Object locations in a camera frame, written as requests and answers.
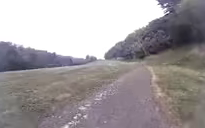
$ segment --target white sky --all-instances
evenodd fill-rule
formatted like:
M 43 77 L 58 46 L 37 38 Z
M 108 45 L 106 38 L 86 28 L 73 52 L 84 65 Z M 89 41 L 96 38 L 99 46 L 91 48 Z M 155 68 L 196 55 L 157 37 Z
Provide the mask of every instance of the white sky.
M 103 58 L 115 43 L 162 15 L 156 0 L 0 0 L 0 41 Z

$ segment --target grass verge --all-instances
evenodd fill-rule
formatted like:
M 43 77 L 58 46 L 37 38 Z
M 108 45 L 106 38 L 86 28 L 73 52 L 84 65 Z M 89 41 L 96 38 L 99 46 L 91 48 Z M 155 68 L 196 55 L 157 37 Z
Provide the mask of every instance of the grass verge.
M 135 66 L 137 63 L 98 61 L 0 73 L 0 127 L 37 127 L 45 113 L 85 99 Z
M 205 128 L 205 55 L 188 48 L 168 51 L 146 60 L 157 85 L 183 126 Z

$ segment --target dirt path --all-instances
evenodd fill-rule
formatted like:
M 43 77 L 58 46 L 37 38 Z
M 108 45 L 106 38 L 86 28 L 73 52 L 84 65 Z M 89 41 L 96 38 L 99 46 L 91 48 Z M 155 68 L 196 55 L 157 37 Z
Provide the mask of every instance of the dirt path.
M 152 100 L 143 66 L 76 105 L 45 118 L 40 128 L 168 128 Z

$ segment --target tree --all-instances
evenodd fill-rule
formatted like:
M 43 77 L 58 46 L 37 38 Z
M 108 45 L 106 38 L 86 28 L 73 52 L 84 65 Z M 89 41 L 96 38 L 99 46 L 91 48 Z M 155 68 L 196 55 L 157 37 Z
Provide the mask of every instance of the tree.
M 71 66 L 73 59 L 70 56 L 61 56 L 33 48 L 24 48 L 12 44 L 11 42 L 0 42 L 0 72 L 11 70 L 37 69 L 44 67 Z M 81 60 L 85 64 L 90 62 L 86 59 Z
M 87 60 L 87 61 L 90 61 L 90 62 L 93 62 L 93 61 L 96 61 L 97 58 L 96 58 L 95 56 L 87 55 L 87 56 L 86 56 L 86 60 Z
M 205 0 L 184 0 L 179 15 L 199 30 L 205 39 Z
M 181 0 L 157 0 L 166 13 L 173 13 Z

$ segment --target foliage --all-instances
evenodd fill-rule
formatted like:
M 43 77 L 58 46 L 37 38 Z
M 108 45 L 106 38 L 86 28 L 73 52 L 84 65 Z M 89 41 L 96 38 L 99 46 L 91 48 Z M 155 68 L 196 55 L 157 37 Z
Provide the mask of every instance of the foliage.
M 61 56 L 32 48 L 24 48 L 10 42 L 0 42 L 0 72 L 45 67 L 71 66 L 88 63 L 88 60 Z
M 86 56 L 86 60 L 90 61 L 90 62 L 93 62 L 93 61 L 96 61 L 97 58 L 95 56 L 90 56 L 90 55 L 87 55 Z
M 106 54 L 106 59 L 144 58 L 169 48 L 205 42 L 205 0 L 158 0 L 174 11 L 129 34 Z
M 157 0 L 159 2 L 159 5 L 163 9 L 165 9 L 165 12 L 167 13 L 173 13 L 175 12 L 176 6 L 181 2 L 181 0 Z

